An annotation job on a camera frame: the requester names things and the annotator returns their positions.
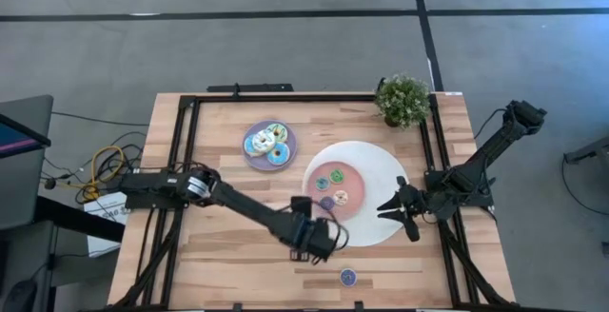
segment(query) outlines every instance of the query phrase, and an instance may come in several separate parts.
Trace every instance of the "blue round disc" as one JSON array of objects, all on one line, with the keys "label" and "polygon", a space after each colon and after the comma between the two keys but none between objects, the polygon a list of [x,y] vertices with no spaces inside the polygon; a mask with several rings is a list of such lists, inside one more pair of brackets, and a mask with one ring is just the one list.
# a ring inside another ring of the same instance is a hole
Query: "blue round disc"
[{"label": "blue round disc", "polygon": [[323,197],[320,200],[320,205],[324,210],[329,211],[334,207],[334,199],[332,197]]},{"label": "blue round disc", "polygon": [[355,270],[347,268],[341,271],[341,283],[346,287],[352,287],[357,282],[358,277]]}]

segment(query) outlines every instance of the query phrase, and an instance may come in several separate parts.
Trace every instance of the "plant pot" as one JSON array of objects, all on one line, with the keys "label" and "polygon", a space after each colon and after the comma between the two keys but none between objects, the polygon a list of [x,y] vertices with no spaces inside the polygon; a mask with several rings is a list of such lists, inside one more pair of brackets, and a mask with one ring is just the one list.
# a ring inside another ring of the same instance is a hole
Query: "plant pot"
[{"label": "plant pot", "polygon": [[399,123],[394,122],[392,119],[390,119],[387,116],[384,117],[384,123],[387,124],[389,127],[399,127],[400,126]]}]

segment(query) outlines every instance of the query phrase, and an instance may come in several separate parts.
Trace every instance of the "pink plate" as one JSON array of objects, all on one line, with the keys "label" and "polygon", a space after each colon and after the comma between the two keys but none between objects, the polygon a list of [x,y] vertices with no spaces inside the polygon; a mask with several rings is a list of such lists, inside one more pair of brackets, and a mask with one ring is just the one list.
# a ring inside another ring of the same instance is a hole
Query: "pink plate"
[{"label": "pink plate", "polygon": [[[322,176],[329,180],[330,173],[334,169],[340,169],[343,172],[343,182],[340,184],[330,183],[330,187],[324,191],[317,189],[315,181]],[[331,211],[339,222],[344,222],[355,216],[362,207],[365,189],[360,173],[348,164],[333,161],[315,168],[306,183],[306,195],[313,198],[316,202],[319,202],[325,196],[332,197],[334,192],[338,190],[345,191],[348,200],[345,205],[334,205]],[[331,218],[327,212],[316,205],[314,206],[314,210],[314,214],[317,216]]]}]

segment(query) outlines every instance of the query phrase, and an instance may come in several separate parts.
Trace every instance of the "computer monitor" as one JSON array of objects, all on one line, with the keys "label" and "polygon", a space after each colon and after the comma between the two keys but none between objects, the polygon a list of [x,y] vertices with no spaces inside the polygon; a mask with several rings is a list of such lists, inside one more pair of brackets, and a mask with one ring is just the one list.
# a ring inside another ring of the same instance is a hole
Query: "computer monitor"
[{"label": "computer monitor", "polygon": [[48,138],[0,114],[0,159],[47,146]]}]

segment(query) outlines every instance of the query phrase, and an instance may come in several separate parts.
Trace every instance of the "purple plate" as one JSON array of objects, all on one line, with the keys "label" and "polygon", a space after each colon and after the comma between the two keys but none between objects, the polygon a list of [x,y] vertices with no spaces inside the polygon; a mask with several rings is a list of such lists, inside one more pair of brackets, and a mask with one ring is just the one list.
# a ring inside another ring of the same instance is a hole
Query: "purple plate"
[{"label": "purple plate", "polygon": [[[266,154],[254,157],[254,156],[247,155],[246,151],[244,150],[244,143],[246,142],[246,138],[249,137],[249,135],[252,135],[252,134],[257,133],[258,131],[264,130],[264,129],[266,129],[266,127],[270,126],[273,123],[279,123],[287,129],[287,141],[285,141],[285,144],[287,145],[287,147],[289,147],[289,159],[287,159],[285,164],[283,164],[281,166],[275,166],[271,162],[269,162],[266,159]],[[241,151],[244,154],[244,157],[246,158],[246,162],[250,166],[253,166],[256,169],[260,169],[260,170],[264,170],[264,171],[273,171],[273,170],[284,169],[287,166],[289,166],[289,164],[292,162],[292,160],[294,160],[294,158],[296,157],[296,134],[294,133],[294,131],[292,131],[292,129],[286,123],[284,123],[282,121],[265,120],[262,122],[258,122],[255,125],[251,126],[251,128],[246,132],[246,135],[244,136],[243,141],[241,141]]]}]

